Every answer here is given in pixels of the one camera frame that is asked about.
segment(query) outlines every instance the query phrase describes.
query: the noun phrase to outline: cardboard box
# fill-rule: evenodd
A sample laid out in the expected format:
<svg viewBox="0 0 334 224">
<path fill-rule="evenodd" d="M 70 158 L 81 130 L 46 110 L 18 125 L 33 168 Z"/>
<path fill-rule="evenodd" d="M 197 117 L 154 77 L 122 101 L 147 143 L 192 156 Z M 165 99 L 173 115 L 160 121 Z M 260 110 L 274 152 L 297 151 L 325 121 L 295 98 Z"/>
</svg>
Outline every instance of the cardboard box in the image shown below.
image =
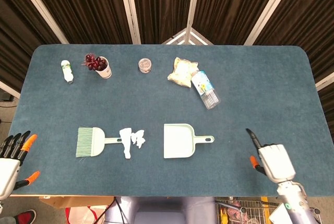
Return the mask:
<svg viewBox="0 0 334 224">
<path fill-rule="evenodd" d="M 110 205 L 114 196 L 51 196 L 40 201 L 55 208 Z"/>
</svg>

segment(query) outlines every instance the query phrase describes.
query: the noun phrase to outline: small brush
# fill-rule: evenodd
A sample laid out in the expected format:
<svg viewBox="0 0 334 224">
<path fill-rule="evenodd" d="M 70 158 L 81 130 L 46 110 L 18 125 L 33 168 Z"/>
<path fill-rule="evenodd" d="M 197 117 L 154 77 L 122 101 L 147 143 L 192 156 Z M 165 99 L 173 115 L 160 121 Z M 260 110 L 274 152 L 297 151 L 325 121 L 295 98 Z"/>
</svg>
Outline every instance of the small brush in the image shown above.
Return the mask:
<svg viewBox="0 0 334 224">
<path fill-rule="evenodd" d="M 76 157 L 99 155 L 104 144 L 122 143 L 120 138 L 106 138 L 98 127 L 79 127 Z"/>
</svg>

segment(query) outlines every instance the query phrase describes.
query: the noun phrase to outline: brush handle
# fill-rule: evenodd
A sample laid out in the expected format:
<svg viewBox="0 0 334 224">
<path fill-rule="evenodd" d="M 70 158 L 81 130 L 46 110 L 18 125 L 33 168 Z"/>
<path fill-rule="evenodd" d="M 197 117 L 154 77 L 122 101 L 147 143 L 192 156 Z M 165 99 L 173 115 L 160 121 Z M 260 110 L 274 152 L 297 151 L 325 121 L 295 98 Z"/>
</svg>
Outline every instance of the brush handle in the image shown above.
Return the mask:
<svg viewBox="0 0 334 224">
<path fill-rule="evenodd" d="M 213 136 L 194 136 L 195 143 L 212 143 L 214 142 Z"/>
<path fill-rule="evenodd" d="M 122 143 L 121 138 L 105 138 L 104 139 L 105 144 L 116 144 L 116 143 Z"/>
</svg>

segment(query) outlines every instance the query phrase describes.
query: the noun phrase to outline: clear plastic container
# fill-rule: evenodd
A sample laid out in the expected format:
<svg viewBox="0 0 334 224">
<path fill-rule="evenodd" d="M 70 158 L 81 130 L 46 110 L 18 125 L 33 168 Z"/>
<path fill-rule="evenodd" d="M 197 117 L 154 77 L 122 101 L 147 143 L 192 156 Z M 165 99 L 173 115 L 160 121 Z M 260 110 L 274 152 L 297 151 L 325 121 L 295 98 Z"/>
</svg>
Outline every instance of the clear plastic container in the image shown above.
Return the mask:
<svg viewBox="0 0 334 224">
<path fill-rule="evenodd" d="M 220 103 L 221 100 L 204 71 L 197 68 L 192 73 L 192 83 L 207 109 L 212 109 Z"/>
</svg>

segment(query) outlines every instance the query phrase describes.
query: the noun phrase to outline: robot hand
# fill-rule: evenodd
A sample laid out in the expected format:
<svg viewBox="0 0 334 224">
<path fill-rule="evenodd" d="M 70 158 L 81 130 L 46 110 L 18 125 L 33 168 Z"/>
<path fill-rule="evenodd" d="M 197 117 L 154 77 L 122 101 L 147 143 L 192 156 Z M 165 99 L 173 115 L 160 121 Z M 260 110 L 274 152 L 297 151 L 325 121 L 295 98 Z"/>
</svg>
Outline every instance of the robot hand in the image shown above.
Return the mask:
<svg viewBox="0 0 334 224">
<path fill-rule="evenodd" d="M 37 134 L 33 134 L 26 141 L 29 135 L 30 131 L 14 137 L 11 135 L 0 145 L 0 201 L 11 195 L 13 190 L 32 184 L 40 175 L 40 171 L 36 171 L 29 178 L 16 181 L 31 145 L 37 139 Z"/>
<path fill-rule="evenodd" d="M 282 144 L 261 145 L 256 135 L 246 129 L 253 141 L 263 167 L 254 156 L 250 157 L 253 167 L 266 175 L 272 182 L 281 183 L 290 181 L 296 175 L 290 157 Z"/>
</svg>

